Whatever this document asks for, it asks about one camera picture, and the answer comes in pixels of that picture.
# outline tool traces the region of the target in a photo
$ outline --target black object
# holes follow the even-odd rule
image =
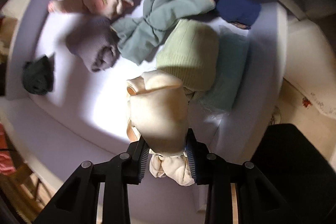
[[[336,223],[336,173],[294,125],[269,126],[251,161],[303,223]]]
[[[209,153],[189,129],[186,150],[197,184],[209,184],[206,224],[232,223],[231,183],[236,183],[240,224],[300,224],[270,181],[251,162],[227,163]],[[33,224],[95,224],[98,192],[105,182],[103,224],[130,224],[127,184],[144,176],[149,147],[141,137],[109,162],[83,162],[38,215]]]
[[[47,58],[43,56],[35,62],[27,62],[23,69],[22,84],[29,93],[46,95],[53,90],[53,67]]]

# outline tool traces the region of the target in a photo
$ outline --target metal bolt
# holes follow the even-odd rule
[[[209,154],[207,154],[207,159],[208,160],[215,160],[216,159],[216,155],[214,153],[209,153]]]
[[[250,161],[247,161],[247,162],[245,162],[245,167],[247,169],[253,169],[254,168],[254,164],[252,162],[250,162]]]
[[[121,158],[122,160],[127,160],[129,158],[129,153],[126,153],[126,152],[121,153],[119,155],[119,158]]]
[[[88,161],[88,160],[83,161],[82,164],[81,164],[81,166],[82,166],[83,168],[89,168],[89,167],[91,166],[91,162]]]

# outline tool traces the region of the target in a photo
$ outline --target white furniture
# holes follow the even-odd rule
[[[137,67],[121,59],[106,72],[89,73],[59,43],[62,36],[56,35],[59,29],[70,29],[69,22],[75,23],[78,16],[68,15],[62,21],[60,15],[48,15],[48,1],[31,0],[22,18],[11,45],[6,98],[1,98],[0,104],[1,119],[10,128],[14,144],[31,168],[58,188],[84,160],[99,163],[125,151],[128,142],[125,125],[120,122],[124,111],[113,107],[123,104],[119,92],[124,81],[154,69],[155,62]],[[141,12],[138,7],[132,16],[141,16]],[[214,19],[209,24],[216,28],[224,24],[221,22]],[[247,37],[249,57],[232,112],[214,116],[194,103],[189,107],[190,126],[198,139],[227,161],[240,164],[249,160],[258,146],[281,87],[287,43],[285,9],[277,3],[263,4]],[[29,96],[21,85],[24,63],[52,52],[56,52],[54,92],[46,97]],[[197,193],[204,187],[182,187],[147,172],[139,186],[129,186],[128,190],[133,218],[147,223],[204,222],[204,215],[196,213],[193,203],[193,190]],[[196,208],[204,202],[199,201]]]

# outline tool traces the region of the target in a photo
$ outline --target cream colored garment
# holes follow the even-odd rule
[[[336,119],[336,56],[321,29],[310,20],[290,25],[287,47],[284,78]]]
[[[127,80],[127,104],[127,136],[136,141],[142,135],[148,143],[154,154],[151,173],[167,175],[180,185],[193,184],[184,155],[188,103],[182,81],[161,70],[144,72]]]

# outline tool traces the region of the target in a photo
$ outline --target folded teal fabric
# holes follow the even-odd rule
[[[205,107],[225,111],[232,109],[242,80],[248,48],[246,37],[221,27],[215,81],[211,89],[198,98]]]
[[[215,5],[214,0],[144,0],[142,18],[121,18],[111,25],[120,38],[121,56],[141,64],[178,19],[206,13]]]

